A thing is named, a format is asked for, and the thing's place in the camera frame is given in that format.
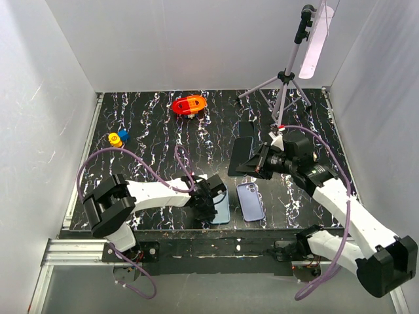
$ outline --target white wall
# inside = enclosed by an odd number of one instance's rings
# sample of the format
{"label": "white wall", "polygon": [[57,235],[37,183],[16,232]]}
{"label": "white wall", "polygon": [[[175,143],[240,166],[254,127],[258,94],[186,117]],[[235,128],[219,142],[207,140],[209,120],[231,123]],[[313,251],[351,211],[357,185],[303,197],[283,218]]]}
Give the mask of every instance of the white wall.
{"label": "white wall", "polygon": [[[46,1],[97,92],[252,88],[285,68],[302,7],[319,2]],[[302,87],[331,85],[375,2],[340,1],[317,72]]]}
{"label": "white wall", "polygon": [[96,95],[44,1],[0,0],[0,312],[26,313]]}
{"label": "white wall", "polygon": [[[419,6],[379,0],[331,89],[337,126],[361,199],[419,243]],[[419,273],[402,288],[419,313]]]}

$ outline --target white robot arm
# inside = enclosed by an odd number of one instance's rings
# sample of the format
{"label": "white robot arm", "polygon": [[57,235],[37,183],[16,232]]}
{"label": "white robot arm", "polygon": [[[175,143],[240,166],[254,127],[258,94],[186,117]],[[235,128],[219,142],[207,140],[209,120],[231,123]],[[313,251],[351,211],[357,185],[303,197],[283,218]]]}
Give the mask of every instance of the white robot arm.
{"label": "white robot arm", "polygon": [[[297,186],[345,226],[347,189],[333,171],[315,161],[309,140],[301,132],[271,137],[271,145],[263,144],[236,170],[268,180],[274,172],[290,174]],[[345,243],[337,264],[356,274],[364,288],[379,298],[415,276],[418,246],[411,237],[400,238],[379,223],[355,197],[350,201],[350,225],[345,227],[355,244]],[[341,242],[320,226],[297,234],[297,248],[303,256],[332,260]]]}
{"label": "white robot arm", "polygon": [[126,219],[136,211],[153,207],[191,206],[195,219],[212,221],[217,213],[213,198],[225,193],[226,187],[218,175],[209,179],[206,175],[192,177],[195,189],[182,193],[172,188],[188,190],[187,177],[167,181],[171,186],[168,188],[159,182],[140,183],[125,181],[122,175],[111,176],[84,197],[92,235],[109,240],[120,252],[131,249],[136,240]]}

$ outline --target smartphone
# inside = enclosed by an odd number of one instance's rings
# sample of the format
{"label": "smartphone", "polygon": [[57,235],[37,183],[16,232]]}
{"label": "smartphone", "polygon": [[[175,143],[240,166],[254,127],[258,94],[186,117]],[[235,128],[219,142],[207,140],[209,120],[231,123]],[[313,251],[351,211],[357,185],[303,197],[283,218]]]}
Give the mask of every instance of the smartphone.
{"label": "smartphone", "polygon": [[227,175],[229,177],[245,177],[245,173],[236,171],[236,168],[249,160],[253,138],[250,136],[239,137],[234,140],[233,150],[231,152],[230,165]]}
{"label": "smartphone", "polygon": [[230,204],[228,203],[228,189],[226,194],[220,194],[213,198],[214,207],[217,211],[212,224],[228,224],[230,222]]}
{"label": "smartphone", "polygon": [[238,199],[246,222],[264,219],[264,211],[257,193],[257,185],[253,182],[237,186]]}

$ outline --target table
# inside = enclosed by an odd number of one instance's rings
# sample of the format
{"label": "table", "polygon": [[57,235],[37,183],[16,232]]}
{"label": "table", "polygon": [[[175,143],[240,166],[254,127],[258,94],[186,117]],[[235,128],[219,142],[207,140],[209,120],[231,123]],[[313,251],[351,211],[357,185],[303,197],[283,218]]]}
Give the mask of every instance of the table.
{"label": "table", "polygon": [[[229,224],[210,225],[194,221],[189,208],[153,208],[132,215],[127,223],[135,230],[185,230],[218,228],[223,230],[305,228],[313,224],[336,227],[338,222],[322,206],[294,185],[288,175],[275,175],[270,181],[257,179],[259,193],[266,218],[259,222],[244,222],[236,193],[236,185],[250,177],[227,176],[229,157],[234,139],[239,136],[238,122],[253,121],[255,147],[269,140],[272,119],[267,104],[259,92],[236,103],[242,90],[172,91],[172,92],[118,92],[106,93],[101,104],[94,130],[90,154],[109,147],[108,135],[125,128],[130,140],[125,148],[142,157],[164,179],[183,175],[173,157],[176,144],[186,147],[191,164],[197,175],[218,173],[228,186],[231,221]],[[346,174],[348,168],[333,125],[327,102],[320,89],[305,90],[313,104],[310,112],[304,110],[301,101],[285,113],[284,124],[307,127],[319,134],[332,148]],[[172,101],[193,94],[206,98],[208,106],[196,118],[175,115]],[[276,90],[265,91],[270,101],[276,98]],[[296,90],[287,91],[287,103],[298,97]],[[319,161],[331,165],[327,151],[313,140]],[[112,174],[122,173],[133,181],[154,181],[144,168],[129,156],[121,153],[99,155],[88,165],[82,178],[82,190],[87,193]],[[90,226],[83,207],[77,201],[70,230],[89,231]]]}

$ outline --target tripod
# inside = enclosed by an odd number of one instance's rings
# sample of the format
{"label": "tripod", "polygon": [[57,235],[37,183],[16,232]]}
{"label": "tripod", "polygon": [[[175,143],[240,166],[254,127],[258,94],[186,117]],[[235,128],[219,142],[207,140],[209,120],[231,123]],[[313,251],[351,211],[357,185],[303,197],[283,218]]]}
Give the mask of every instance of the tripod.
{"label": "tripod", "polygon": [[[316,12],[316,10],[312,5],[305,5],[302,8],[300,25],[299,25],[297,34],[295,35],[293,50],[292,50],[291,55],[288,59],[288,64],[287,64],[287,67],[285,68],[285,70],[279,72],[276,77],[272,77],[270,80],[267,80],[266,82],[256,86],[255,88],[252,88],[251,90],[248,90],[246,93],[243,93],[243,94],[239,95],[238,98],[237,98],[237,101],[240,101],[243,97],[255,92],[256,90],[260,91],[261,95],[263,96],[263,99],[266,101],[266,103],[268,104],[268,106],[272,110],[272,118],[274,119],[275,124],[277,126],[281,125],[284,110],[289,108],[292,104],[294,104],[295,102],[297,102],[301,98],[303,98],[303,100],[305,100],[305,102],[307,103],[307,106],[306,106],[307,108],[311,108],[311,106],[312,106],[312,104],[310,103],[310,100],[308,100],[306,94],[303,92],[301,87],[295,81],[295,79],[294,79],[295,74],[292,73],[291,70],[293,68],[295,58],[297,56],[297,52],[299,51],[299,47],[300,47],[300,44],[301,44],[302,40],[303,39],[308,39],[308,36],[309,36],[310,33],[306,31],[306,27],[312,27],[313,21],[311,21],[311,19],[312,19],[313,13],[315,13],[315,12]],[[261,88],[265,87],[266,85],[268,85],[272,82],[275,82],[276,80],[281,80],[280,89],[278,91],[278,95],[276,96],[275,106],[272,106],[269,103],[269,101],[267,100],[266,96],[261,91]],[[292,103],[290,103],[287,107],[284,108],[285,97],[287,95],[286,91],[287,91],[287,87],[288,87],[290,82],[292,82],[294,84],[294,86],[297,88],[297,90],[299,91],[301,96],[298,97],[297,99],[295,99]]]}

